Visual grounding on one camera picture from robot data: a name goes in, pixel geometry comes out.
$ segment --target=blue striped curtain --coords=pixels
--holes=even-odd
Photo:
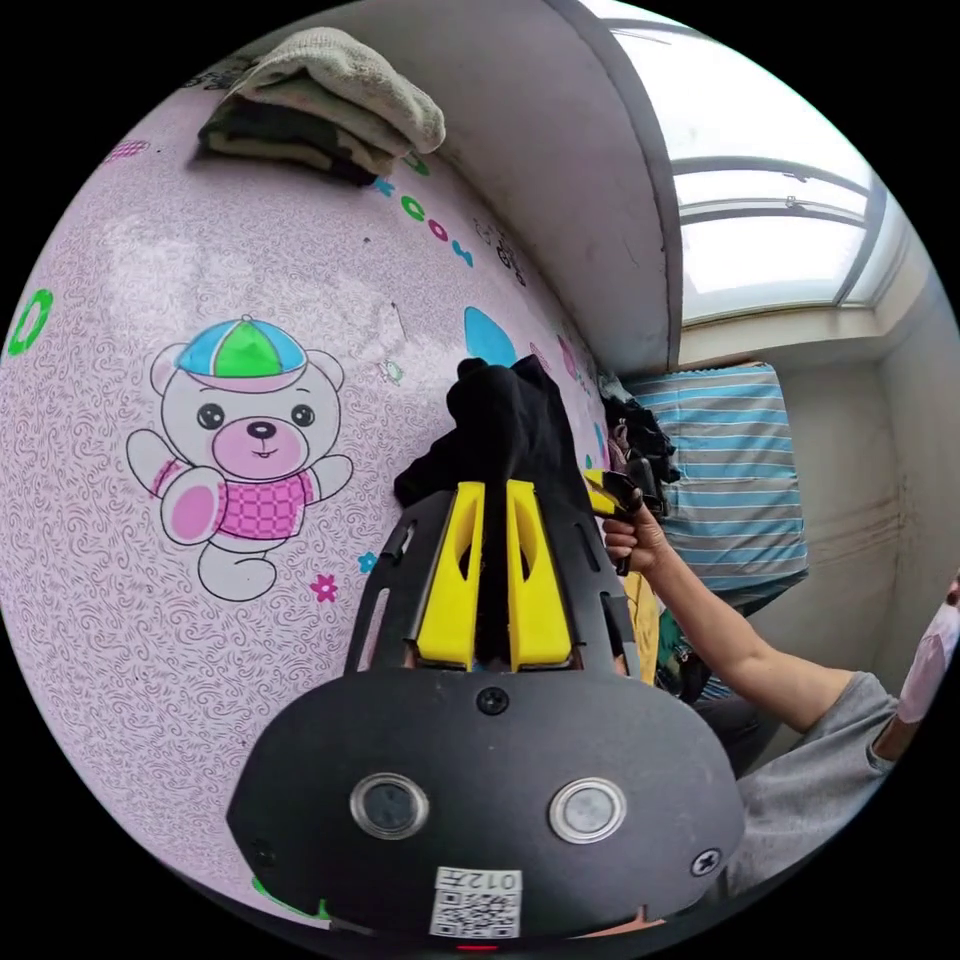
[[[807,576],[790,424],[773,367],[673,373],[632,384],[677,448],[664,531],[703,582],[756,612]],[[706,695],[726,688],[711,681]]]

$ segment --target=cartoon bear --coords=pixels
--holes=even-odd
[[[340,432],[343,369],[278,327],[244,316],[163,350],[150,369],[166,439],[127,439],[134,476],[160,499],[164,532],[206,544],[200,582],[223,600],[263,596],[266,555],[297,536],[305,509],[342,490],[348,457],[327,456]]]

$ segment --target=bear's blue and green cap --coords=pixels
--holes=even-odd
[[[201,381],[247,384],[297,379],[307,365],[303,347],[279,327],[244,315],[217,323],[183,348],[177,367]]]

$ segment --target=person's arm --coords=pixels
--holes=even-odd
[[[690,646],[734,693],[806,733],[837,702],[853,674],[774,649],[744,617],[711,593],[667,543],[643,507],[631,526],[604,524],[607,552],[630,557],[673,614]]]

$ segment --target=gray shirt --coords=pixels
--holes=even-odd
[[[735,897],[776,876],[860,812],[893,767],[872,745],[896,708],[873,674],[856,673],[792,750],[739,782],[746,831],[705,900]]]

